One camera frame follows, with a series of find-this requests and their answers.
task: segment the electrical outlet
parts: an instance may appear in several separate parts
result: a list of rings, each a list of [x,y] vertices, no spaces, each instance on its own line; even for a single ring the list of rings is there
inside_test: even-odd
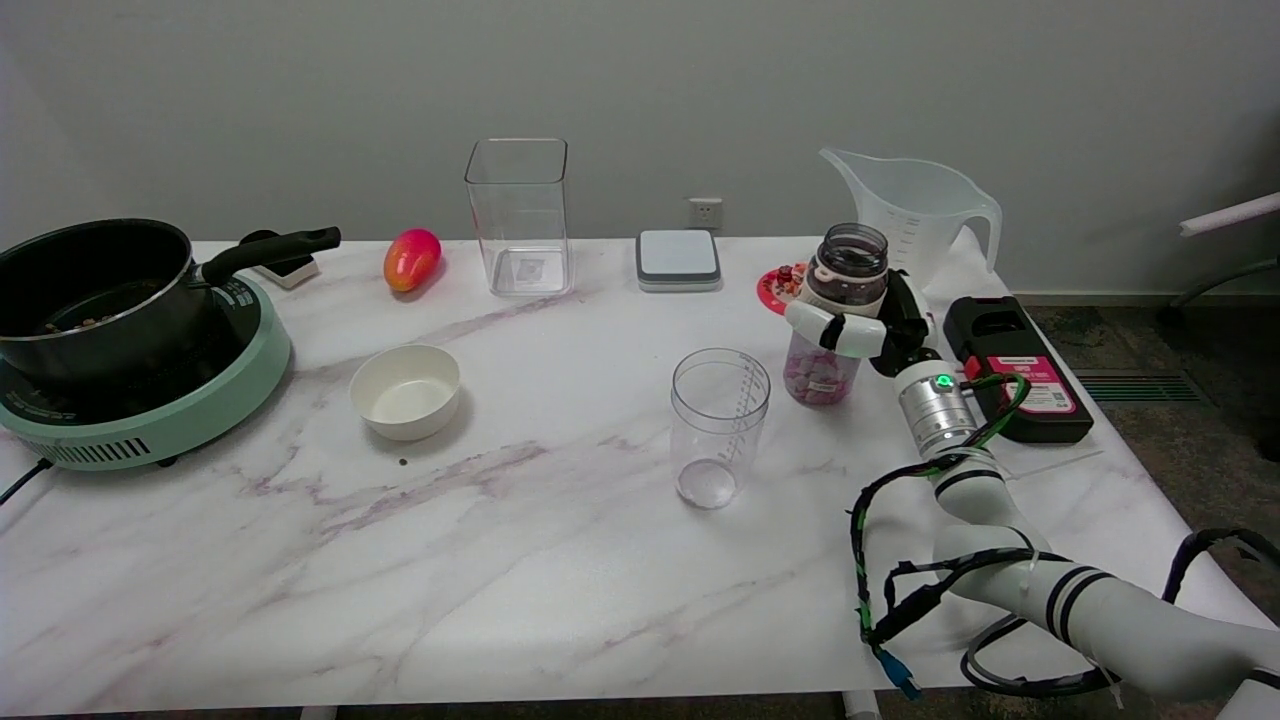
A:
[[[689,227],[716,231],[724,224],[724,201],[719,197],[690,197]]]

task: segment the table leg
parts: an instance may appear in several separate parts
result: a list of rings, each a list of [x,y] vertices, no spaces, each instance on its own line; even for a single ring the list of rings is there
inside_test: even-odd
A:
[[[881,720],[876,691],[847,691],[840,697],[845,701],[845,717],[849,720]]]

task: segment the jug handle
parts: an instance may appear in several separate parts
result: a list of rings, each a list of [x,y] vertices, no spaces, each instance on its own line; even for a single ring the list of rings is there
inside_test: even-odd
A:
[[[1004,213],[1000,211],[1000,205],[986,206],[974,210],[969,218],[982,218],[991,225],[991,232],[987,234],[987,272],[995,273],[996,251],[1000,250],[1000,225],[1004,222]]]

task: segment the jar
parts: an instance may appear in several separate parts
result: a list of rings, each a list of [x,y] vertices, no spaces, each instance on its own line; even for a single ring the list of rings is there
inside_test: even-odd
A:
[[[840,223],[823,237],[792,302],[873,318],[887,288],[888,240],[876,228]],[[859,357],[836,355],[792,332],[783,386],[797,402],[835,405],[849,396],[860,364]]]
[[[888,238],[858,223],[832,225],[809,260],[799,299],[828,313],[874,318],[888,288]]]

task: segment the blue connector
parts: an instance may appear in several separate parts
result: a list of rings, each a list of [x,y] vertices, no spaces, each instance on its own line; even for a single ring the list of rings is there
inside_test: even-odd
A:
[[[920,700],[920,685],[915,684],[915,678],[911,676],[911,671],[906,665],[902,665],[901,660],[893,657],[893,653],[884,648],[876,652],[876,660],[881,661],[881,667],[884,669],[888,682],[897,685],[906,700]]]

